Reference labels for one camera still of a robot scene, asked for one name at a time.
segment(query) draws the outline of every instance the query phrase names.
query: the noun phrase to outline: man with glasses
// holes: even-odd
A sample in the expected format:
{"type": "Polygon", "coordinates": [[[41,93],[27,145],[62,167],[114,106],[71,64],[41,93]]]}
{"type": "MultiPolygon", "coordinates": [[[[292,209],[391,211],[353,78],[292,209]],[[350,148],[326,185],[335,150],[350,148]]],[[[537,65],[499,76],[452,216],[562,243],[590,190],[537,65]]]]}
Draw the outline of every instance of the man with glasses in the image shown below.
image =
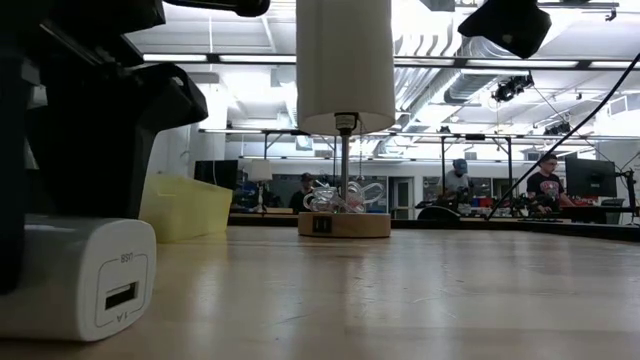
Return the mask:
{"type": "Polygon", "coordinates": [[[560,206],[574,206],[567,194],[560,178],[553,172],[558,167],[555,155],[546,155],[540,161],[540,171],[527,179],[527,194],[533,200],[534,212],[547,214],[560,211],[560,206]]]}

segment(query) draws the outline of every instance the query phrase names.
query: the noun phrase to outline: computer monitor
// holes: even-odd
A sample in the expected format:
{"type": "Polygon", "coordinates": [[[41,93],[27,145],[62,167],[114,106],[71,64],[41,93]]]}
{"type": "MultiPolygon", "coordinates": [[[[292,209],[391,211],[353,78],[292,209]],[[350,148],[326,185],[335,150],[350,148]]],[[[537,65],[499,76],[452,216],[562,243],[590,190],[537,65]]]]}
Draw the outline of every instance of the computer monitor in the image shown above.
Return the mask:
{"type": "Polygon", "coordinates": [[[610,161],[566,159],[567,194],[572,196],[618,196],[615,165],[610,161]]]}
{"type": "Polygon", "coordinates": [[[235,190],[238,183],[238,160],[196,161],[194,179],[235,190]]]}

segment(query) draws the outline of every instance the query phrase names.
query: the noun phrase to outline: yellow plastic bin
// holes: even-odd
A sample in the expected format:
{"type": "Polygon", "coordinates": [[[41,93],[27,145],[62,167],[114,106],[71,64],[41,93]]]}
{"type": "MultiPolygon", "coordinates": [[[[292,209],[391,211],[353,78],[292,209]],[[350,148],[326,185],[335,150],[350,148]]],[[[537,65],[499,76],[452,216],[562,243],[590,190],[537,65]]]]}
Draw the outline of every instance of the yellow plastic bin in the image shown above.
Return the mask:
{"type": "Polygon", "coordinates": [[[156,231],[159,243],[170,243],[227,229],[232,191],[175,175],[148,175],[140,220],[156,231]]]}

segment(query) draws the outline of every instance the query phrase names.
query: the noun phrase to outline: man wearing cap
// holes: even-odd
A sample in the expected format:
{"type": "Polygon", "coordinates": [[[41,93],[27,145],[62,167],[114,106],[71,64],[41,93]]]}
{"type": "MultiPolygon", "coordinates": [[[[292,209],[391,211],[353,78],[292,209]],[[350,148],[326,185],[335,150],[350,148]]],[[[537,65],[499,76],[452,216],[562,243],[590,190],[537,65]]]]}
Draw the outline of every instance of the man wearing cap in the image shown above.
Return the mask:
{"type": "Polygon", "coordinates": [[[313,176],[309,173],[304,173],[300,176],[301,189],[298,190],[291,197],[291,201],[289,201],[289,207],[293,209],[295,214],[301,212],[308,212],[309,209],[304,207],[304,197],[307,196],[308,193],[313,191],[313,176]]]}
{"type": "Polygon", "coordinates": [[[465,159],[453,161],[453,170],[450,170],[444,177],[445,197],[451,197],[460,191],[468,191],[473,187],[468,173],[469,167],[465,159]]]}

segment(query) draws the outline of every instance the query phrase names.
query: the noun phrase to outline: black t-shirt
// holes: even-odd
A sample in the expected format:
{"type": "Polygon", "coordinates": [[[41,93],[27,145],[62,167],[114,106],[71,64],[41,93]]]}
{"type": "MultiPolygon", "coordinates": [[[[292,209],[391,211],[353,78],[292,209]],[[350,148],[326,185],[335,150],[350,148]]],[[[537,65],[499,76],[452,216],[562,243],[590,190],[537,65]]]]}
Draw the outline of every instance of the black t-shirt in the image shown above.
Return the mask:
{"type": "Polygon", "coordinates": [[[547,195],[554,200],[554,208],[557,208],[560,205],[560,194],[564,193],[564,187],[557,175],[544,176],[538,172],[527,179],[527,193],[535,193],[536,196],[547,195]]]}
{"type": "Polygon", "coordinates": [[[308,212],[309,209],[307,209],[306,207],[304,207],[304,197],[307,196],[307,194],[303,193],[302,191],[298,190],[295,194],[293,194],[293,196],[291,197],[291,201],[289,201],[289,207],[291,209],[293,209],[293,212],[295,214],[297,213],[301,213],[301,212],[308,212]]]}

